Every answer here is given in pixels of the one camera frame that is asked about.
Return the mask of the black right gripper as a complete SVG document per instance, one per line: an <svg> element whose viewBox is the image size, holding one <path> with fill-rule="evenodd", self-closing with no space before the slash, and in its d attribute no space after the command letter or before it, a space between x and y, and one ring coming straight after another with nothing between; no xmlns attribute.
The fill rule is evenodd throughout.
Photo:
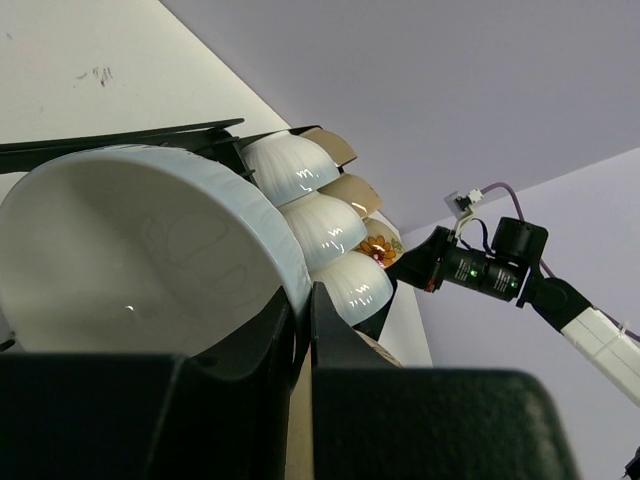
<svg viewBox="0 0 640 480"><path fill-rule="evenodd" d="M503 217L487 251L458 247L455 241L449 242L449 236L449 229L437 226L428 239L388 267L387 275L428 293L449 282L499 300L513 300L528 274L540 270L548 231Z"/></svg>

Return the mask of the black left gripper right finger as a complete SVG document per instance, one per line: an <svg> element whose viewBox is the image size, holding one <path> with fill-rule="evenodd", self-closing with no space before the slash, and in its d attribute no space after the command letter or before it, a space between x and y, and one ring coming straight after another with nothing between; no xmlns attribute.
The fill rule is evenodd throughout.
<svg viewBox="0 0 640 480"><path fill-rule="evenodd" d="M318 479L576 479L555 405L513 370L400 368L311 294Z"/></svg>

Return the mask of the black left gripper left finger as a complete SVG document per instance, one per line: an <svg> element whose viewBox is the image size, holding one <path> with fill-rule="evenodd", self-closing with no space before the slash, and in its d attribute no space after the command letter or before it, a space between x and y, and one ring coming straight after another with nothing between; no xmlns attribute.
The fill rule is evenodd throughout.
<svg viewBox="0 0 640 480"><path fill-rule="evenodd" d="M1 357L5 479L280 479L294 318L283 293L178 354Z"/></svg>

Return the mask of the beige floral bowl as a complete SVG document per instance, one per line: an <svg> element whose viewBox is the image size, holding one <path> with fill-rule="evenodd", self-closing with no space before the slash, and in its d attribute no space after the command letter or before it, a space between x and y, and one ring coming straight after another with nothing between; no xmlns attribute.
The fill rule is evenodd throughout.
<svg viewBox="0 0 640 480"><path fill-rule="evenodd" d="M336 180L321 187L319 192L345 202L361 218L369 217L383 205L374 188L354 174L342 173Z"/></svg>
<svg viewBox="0 0 640 480"><path fill-rule="evenodd" d="M312 127L300 134L324 149L334 164L341 168L358 158L353 147L341 136L321 127Z"/></svg>
<svg viewBox="0 0 640 480"><path fill-rule="evenodd" d="M363 223L367 235L356 246L355 251L375 260L384 269L391 267L405 252L399 236L374 218L367 217Z"/></svg>

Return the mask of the white ribbed bowl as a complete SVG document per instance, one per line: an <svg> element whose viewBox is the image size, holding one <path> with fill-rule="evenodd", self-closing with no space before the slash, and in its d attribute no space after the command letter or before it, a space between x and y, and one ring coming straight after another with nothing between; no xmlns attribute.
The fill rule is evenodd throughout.
<svg viewBox="0 0 640 480"><path fill-rule="evenodd" d="M297 200L339 177L331 156L306 138L279 131L241 150L258 188L276 207Z"/></svg>
<svg viewBox="0 0 640 480"><path fill-rule="evenodd" d="M359 214L340 199L311 192L279 207L299 243L307 269L325 267L366 236Z"/></svg>

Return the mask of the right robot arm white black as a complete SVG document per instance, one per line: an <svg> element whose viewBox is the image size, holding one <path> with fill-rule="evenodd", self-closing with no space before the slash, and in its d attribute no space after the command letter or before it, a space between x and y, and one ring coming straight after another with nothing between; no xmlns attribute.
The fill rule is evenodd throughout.
<svg viewBox="0 0 640 480"><path fill-rule="evenodd" d="M500 219L490 250L458 246L453 230L438 226L404 253L388 275L418 290L443 283L464 287L517 307L530 305L634 404L639 403L639 346L568 282L546 277L541 260L548 231L509 217Z"/></svg>

